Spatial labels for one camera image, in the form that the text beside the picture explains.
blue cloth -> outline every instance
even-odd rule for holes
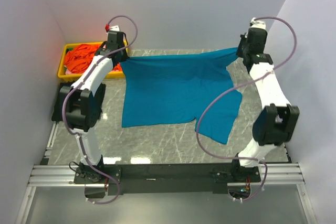
[[[226,67],[237,59],[236,50],[123,62],[127,87],[122,127],[198,121],[219,94],[233,87]],[[225,95],[204,116],[199,132],[226,144],[241,101],[238,91]]]

orange clothing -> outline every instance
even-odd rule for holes
[[[71,73],[84,73],[92,62],[95,52],[100,44],[80,44],[65,55],[64,65]],[[122,71],[120,65],[114,67],[114,71]]]

tabletop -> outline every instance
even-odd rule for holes
[[[211,50],[133,50],[131,57],[155,55],[198,54]],[[227,70],[234,85],[251,79],[242,63],[237,59]],[[230,162],[213,158],[204,153],[197,144],[195,120],[182,124],[161,124],[153,126],[121,127],[121,117],[125,96],[125,79],[109,79],[106,84],[102,104],[102,116],[95,125],[99,148],[106,164],[139,163],[212,163]],[[217,155],[235,156],[242,151],[252,138],[252,125],[261,112],[260,98],[256,86],[238,89],[243,99],[226,145],[217,143],[201,135],[205,148]],[[74,136],[70,135],[62,122],[59,123],[49,165],[66,165],[79,162],[80,154]],[[267,162],[288,162],[284,145],[272,150]]]

yellow plastic crate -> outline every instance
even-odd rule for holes
[[[64,59],[65,55],[67,54],[67,50],[71,50],[75,47],[77,47],[80,44],[89,44],[89,45],[97,45],[102,44],[102,42],[90,42],[90,43],[76,43],[76,44],[66,44],[63,49],[61,63],[59,64],[58,73],[57,76],[60,79],[63,79],[65,82],[68,81],[76,81],[78,80],[82,74],[81,73],[73,73],[73,74],[65,74],[66,68],[64,66]],[[111,71],[106,75],[106,79],[112,79],[112,78],[124,78],[125,75],[122,71]]]

white wall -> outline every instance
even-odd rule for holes
[[[336,205],[336,0],[286,0],[279,17],[292,24],[298,49],[277,74],[300,118],[289,152],[298,161],[319,223],[335,223]],[[292,46],[286,27],[274,23],[265,52],[276,62]]]
[[[139,25],[134,48],[236,47],[254,16],[277,15],[285,0],[47,0],[66,42],[105,40],[105,23],[126,14]],[[133,27],[117,21],[131,38]]]
[[[0,218],[14,223],[50,134],[64,39],[44,0],[0,5]]]

